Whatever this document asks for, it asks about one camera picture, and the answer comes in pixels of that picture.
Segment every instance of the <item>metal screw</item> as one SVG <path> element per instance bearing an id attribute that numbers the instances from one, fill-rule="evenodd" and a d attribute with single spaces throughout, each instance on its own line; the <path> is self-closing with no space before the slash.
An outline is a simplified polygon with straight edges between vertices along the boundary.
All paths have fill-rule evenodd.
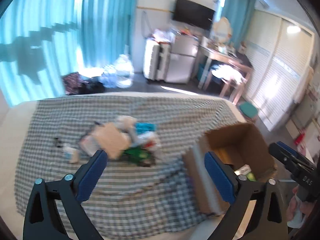
<path id="1" fill-rule="evenodd" d="M 269 179 L 268 182 L 271 184 L 271 185 L 275 185 L 276 184 L 276 181 L 274 179 Z"/>
<path id="2" fill-rule="evenodd" d="M 35 183 L 36 183 L 37 185 L 41 184 L 41 182 L 42 182 L 42 179 L 36 179 L 36 181 L 35 181 Z"/>
<path id="3" fill-rule="evenodd" d="M 239 178 L 239 180 L 242 180 L 242 181 L 246 181 L 247 180 L 247 176 L 243 175 L 243 174 L 238 175 L 238 178 Z"/>
<path id="4" fill-rule="evenodd" d="M 73 179 L 73 175 L 72 174 L 68 174 L 64 177 L 65 180 L 72 180 Z"/>

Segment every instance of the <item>open cardboard box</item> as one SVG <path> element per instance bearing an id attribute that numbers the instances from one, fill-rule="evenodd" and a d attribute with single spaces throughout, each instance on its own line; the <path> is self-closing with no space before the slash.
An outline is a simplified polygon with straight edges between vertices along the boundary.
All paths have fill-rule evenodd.
<path id="1" fill-rule="evenodd" d="M 224 126 L 206 132 L 183 156 L 200 212 L 221 215 L 228 209 L 204 167 L 204 155 L 213 151 L 225 164 L 238 170 L 248 164 L 256 180 L 267 181 L 276 165 L 261 133 L 251 122 Z"/>

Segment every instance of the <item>hand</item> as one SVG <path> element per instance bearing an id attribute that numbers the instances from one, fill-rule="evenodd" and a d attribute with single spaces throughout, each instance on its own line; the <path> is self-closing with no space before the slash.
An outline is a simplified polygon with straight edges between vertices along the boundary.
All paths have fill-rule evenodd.
<path id="1" fill-rule="evenodd" d="M 297 209 L 297 200 L 296 200 L 296 193 L 298 191 L 298 187 L 295 187 L 292 192 L 294 194 L 294 196 L 292 197 L 292 199 L 290 200 L 289 206 L 287 208 L 287 212 L 286 212 L 286 216 L 287 216 L 287 221 L 291 221 L 294 217 L 294 213 Z M 316 202 L 310 203 L 310 202 L 302 202 L 300 205 L 300 211 L 306 215 L 306 217 L 308 217 L 313 209 L 313 207 L 315 206 Z"/>

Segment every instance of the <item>tiled floor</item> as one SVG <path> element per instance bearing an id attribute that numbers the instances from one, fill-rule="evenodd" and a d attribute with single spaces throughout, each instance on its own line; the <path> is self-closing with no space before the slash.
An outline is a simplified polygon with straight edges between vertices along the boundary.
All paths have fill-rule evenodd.
<path id="1" fill-rule="evenodd" d="M 135 74 L 133 85 L 128 89 L 108 89 L 108 92 L 116 92 L 116 91 L 135 91 L 135 92 L 169 92 L 169 93 L 176 93 L 173 91 L 165 90 L 161 86 L 176 88 L 180 90 L 186 90 L 190 92 L 194 92 L 197 94 L 205 94 L 205 95 L 219 95 L 219 86 L 212 83 L 208 87 L 207 91 L 199 89 L 198 81 L 196 79 L 191 80 L 188 84 L 170 84 L 165 82 L 154 82 L 154 81 L 147 81 L 147 79 L 143 76 L 143 74 Z M 263 122 L 258 119 L 256 121 L 256 126 L 260 130 L 261 134 L 263 135 L 266 143 L 269 145 L 272 142 L 282 141 L 287 144 L 289 147 L 295 149 L 295 145 L 293 140 L 286 130 L 285 127 L 280 128 L 279 130 L 275 130 L 269 132 L 268 129 L 265 127 Z M 276 160 L 277 168 L 277 179 L 290 179 L 290 173 L 283 167 L 283 165 Z M 284 183 L 281 182 L 281 191 L 283 194 L 284 202 L 289 203 L 289 200 L 292 197 L 292 188 L 296 185 L 296 183 Z"/>

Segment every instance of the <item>pile of items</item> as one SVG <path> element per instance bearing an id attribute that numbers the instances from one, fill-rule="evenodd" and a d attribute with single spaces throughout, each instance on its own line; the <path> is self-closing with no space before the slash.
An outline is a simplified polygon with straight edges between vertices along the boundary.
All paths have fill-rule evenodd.
<path id="1" fill-rule="evenodd" d="M 136 118 L 121 115 L 114 122 L 96 123 L 95 127 L 79 141 L 80 148 L 92 157 L 97 150 L 104 150 L 110 160 L 135 163 L 142 167 L 156 164 L 155 152 L 160 148 L 156 125 L 138 123 Z M 79 161 L 79 151 L 63 145 L 63 152 L 70 163 Z"/>

